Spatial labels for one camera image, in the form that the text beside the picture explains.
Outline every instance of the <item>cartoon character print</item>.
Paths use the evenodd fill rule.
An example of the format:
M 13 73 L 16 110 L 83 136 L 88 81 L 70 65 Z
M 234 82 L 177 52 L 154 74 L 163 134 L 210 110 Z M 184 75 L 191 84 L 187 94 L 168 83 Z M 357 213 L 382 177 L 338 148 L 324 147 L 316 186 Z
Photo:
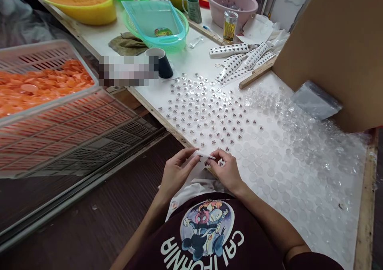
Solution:
M 198 261 L 203 256 L 221 257 L 234 224 L 234 212 L 224 201 L 205 201 L 185 214 L 181 225 L 182 250 Z

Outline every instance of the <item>wooden table edge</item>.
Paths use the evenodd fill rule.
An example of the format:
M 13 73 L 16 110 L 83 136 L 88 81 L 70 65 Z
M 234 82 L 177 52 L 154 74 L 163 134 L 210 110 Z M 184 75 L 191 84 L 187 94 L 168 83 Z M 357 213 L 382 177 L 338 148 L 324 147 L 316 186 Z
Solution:
M 168 122 L 160 112 L 155 109 L 134 87 L 128 87 L 128 91 L 144 106 L 146 109 L 185 147 L 193 147 L 188 140 L 177 131 L 177 129 Z
M 366 151 L 354 270 L 370 270 L 372 266 L 378 141 L 379 129 L 375 128 L 373 129 L 372 139 Z

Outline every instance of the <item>pink plastic basin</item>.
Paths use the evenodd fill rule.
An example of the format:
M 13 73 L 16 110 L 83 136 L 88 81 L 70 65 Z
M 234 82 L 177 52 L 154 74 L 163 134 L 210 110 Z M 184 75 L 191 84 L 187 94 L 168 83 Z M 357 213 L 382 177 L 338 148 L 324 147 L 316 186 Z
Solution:
M 242 27 L 247 20 L 250 18 L 251 14 L 255 14 L 258 10 L 258 3 L 256 0 L 230 0 L 230 2 L 235 2 L 237 7 L 242 8 L 244 11 L 233 10 L 221 5 L 223 0 L 208 0 L 210 4 L 210 13 L 213 21 L 223 28 L 225 11 L 234 11 L 238 14 L 238 25 Z

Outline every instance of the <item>mug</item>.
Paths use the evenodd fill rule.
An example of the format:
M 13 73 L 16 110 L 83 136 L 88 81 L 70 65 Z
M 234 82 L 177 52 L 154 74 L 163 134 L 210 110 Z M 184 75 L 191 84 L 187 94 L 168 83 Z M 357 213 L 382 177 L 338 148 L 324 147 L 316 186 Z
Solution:
M 145 51 L 147 57 L 158 57 L 158 68 L 154 66 L 154 71 L 158 70 L 159 77 L 168 79 L 173 76 L 173 70 L 170 66 L 166 53 L 160 48 L 151 48 Z
M 188 10 L 186 11 L 184 2 L 187 2 L 188 4 Z M 189 19 L 196 22 L 196 23 L 202 23 L 202 17 L 201 17 L 201 9 L 199 8 L 199 1 L 198 0 L 182 0 L 182 8 L 184 8 L 185 13 L 189 15 Z

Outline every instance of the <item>hand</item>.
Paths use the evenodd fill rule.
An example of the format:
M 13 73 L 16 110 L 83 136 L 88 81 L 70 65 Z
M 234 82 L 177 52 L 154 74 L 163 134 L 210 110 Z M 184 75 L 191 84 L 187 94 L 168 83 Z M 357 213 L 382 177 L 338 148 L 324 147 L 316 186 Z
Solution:
M 199 162 L 200 157 L 195 156 L 184 168 L 181 167 L 186 159 L 196 150 L 198 150 L 198 148 L 184 148 L 166 162 L 160 191 L 158 192 L 166 199 L 171 199 L 177 191 L 181 189 L 186 178 Z
M 212 152 L 210 156 L 213 156 L 216 159 L 215 161 L 208 159 L 208 164 L 214 170 L 220 182 L 234 195 L 236 195 L 236 192 L 245 185 L 241 179 L 241 176 L 239 175 L 237 159 L 221 149 Z M 217 164 L 220 159 L 225 162 L 223 167 Z

